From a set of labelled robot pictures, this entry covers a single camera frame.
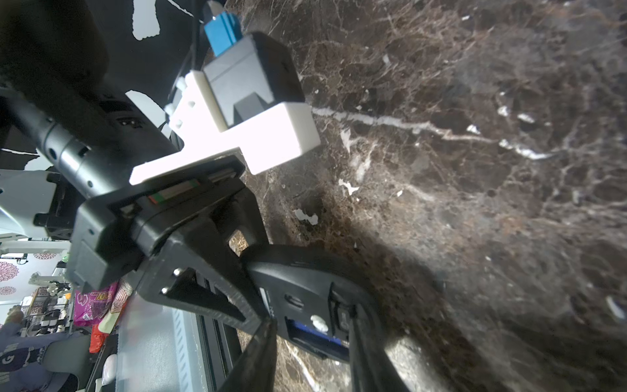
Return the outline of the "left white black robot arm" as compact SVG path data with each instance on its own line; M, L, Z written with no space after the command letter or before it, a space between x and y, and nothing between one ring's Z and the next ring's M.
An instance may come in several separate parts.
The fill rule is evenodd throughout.
M243 164L227 156L130 183L173 144L102 84L106 51L83 1L1 5L1 111L84 197L67 274L83 292L123 276L148 302L253 334L268 314L230 248L265 244Z

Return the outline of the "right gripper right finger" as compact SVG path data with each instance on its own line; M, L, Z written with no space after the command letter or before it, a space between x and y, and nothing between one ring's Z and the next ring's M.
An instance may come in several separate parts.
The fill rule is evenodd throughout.
M349 325L352 391L405 391L408 388L385 352L377 318L356 305Z

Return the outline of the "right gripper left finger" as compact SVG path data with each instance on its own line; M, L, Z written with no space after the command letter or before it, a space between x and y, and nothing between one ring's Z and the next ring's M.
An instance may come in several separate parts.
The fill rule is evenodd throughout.
M256 330L219 391L273 391L276 364L277 322L268 317Z

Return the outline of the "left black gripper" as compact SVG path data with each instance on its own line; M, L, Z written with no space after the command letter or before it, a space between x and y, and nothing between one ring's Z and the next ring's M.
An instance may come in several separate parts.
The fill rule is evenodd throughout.
M78 209L67 277L82 292L129 278L147 302L252 334L266 317L259 292L230 248L268 237L234 156L88 199Z

